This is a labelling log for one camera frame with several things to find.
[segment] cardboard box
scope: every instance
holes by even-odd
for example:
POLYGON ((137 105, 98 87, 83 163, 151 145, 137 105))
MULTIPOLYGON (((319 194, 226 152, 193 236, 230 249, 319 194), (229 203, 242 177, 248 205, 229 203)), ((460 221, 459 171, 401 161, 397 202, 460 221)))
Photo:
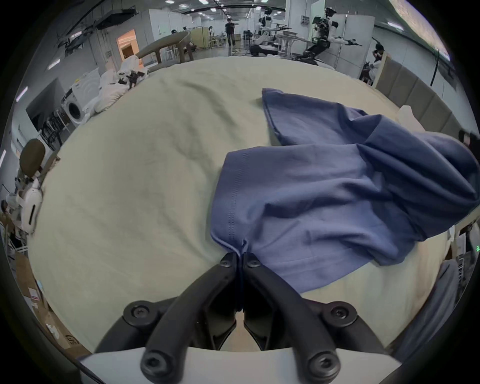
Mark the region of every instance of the cardboard box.
POLYGON ((46 328, 42 319, 48 313, 48 309, 45 308, 42 301, 40 290, 36 285, 28 257, 19 252, 15 252, 15 271, 18 288, 20 288, 24 297, 30 299, 28 303, 31 305, 33 313, 42 326, 46 328))
POLYGON ((49 331, 58 345, 73 358, 90 355, 90 352, 70 333, 58 316, 49 310, 47 300, 33 276, 28 257, 16 252, 15 262, 20 291, 44 329, 49 331))

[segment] white robot body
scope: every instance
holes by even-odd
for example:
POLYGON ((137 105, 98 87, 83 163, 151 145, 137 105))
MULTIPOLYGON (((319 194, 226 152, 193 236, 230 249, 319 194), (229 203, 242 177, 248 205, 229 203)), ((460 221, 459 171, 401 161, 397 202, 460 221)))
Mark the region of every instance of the white robot body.
POLYGON ((17 197, 17 201, 22 207, 22 230, 28 234, 32 234, 35 230, 36 218, 38 212, 40 212, 43 201, 43 194, 40 190, 40 182, 38 179, 36 179, 32 186, 25 192, 24 198, 17 197))

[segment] bed headboard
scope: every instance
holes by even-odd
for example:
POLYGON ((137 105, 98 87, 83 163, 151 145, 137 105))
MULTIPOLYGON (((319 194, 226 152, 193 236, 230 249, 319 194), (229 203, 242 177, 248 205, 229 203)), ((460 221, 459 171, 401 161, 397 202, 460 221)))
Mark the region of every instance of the bed headboard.
POLYGON ((443 100, 417 75, 392 60, 388 54, 382 58, 372 87, 398 107, 409 105, 425 130, 445 133, 458 139, 462 127, 443 100))

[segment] bed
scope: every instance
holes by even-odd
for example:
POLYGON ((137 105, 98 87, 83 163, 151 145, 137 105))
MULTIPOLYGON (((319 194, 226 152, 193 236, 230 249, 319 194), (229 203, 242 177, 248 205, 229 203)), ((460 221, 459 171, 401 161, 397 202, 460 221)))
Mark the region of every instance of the bed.
MULTIPOLYGON (((44 180, 28 246, 50 306, 90 351, 128 303, 179 295, 225 254, 210 238, 210 204, 227 152, 276 144, 263 87, 397 119, 384 95, 341 73, 219 57, 153 73, 75 130, 44 180)), ((440 234, 402 264, 372 262, 302 296, 351 303, 387 346, 427 299, 446 244, 440 234)))

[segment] gray cloth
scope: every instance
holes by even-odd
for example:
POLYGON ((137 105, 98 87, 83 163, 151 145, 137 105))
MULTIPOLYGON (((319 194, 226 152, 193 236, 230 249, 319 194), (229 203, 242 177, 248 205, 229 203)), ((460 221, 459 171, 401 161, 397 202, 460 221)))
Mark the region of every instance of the gray cloth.
POLYGON ((395 359, 404 362, 437 333, 453 311, 457 290, 458 264, 445 260, 430 296, 396 344, 395 359))

